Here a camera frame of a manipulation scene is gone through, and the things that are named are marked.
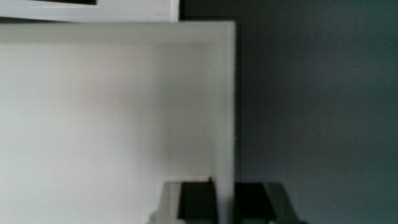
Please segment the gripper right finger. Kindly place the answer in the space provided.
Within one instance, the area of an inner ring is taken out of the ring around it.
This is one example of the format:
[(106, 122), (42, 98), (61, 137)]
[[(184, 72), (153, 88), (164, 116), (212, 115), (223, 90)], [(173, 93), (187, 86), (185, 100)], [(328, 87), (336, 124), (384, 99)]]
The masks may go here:
[(308, 224), (281, 183), (241, 182), (235, 185), (235, 224)]

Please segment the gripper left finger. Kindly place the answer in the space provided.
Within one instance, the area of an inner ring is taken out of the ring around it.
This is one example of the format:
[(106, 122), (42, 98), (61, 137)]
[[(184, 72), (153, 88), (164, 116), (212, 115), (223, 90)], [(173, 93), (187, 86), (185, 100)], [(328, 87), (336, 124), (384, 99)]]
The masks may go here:
[(217, 224), (217, 193), (212, 182), (168, 182), (148, 224)]

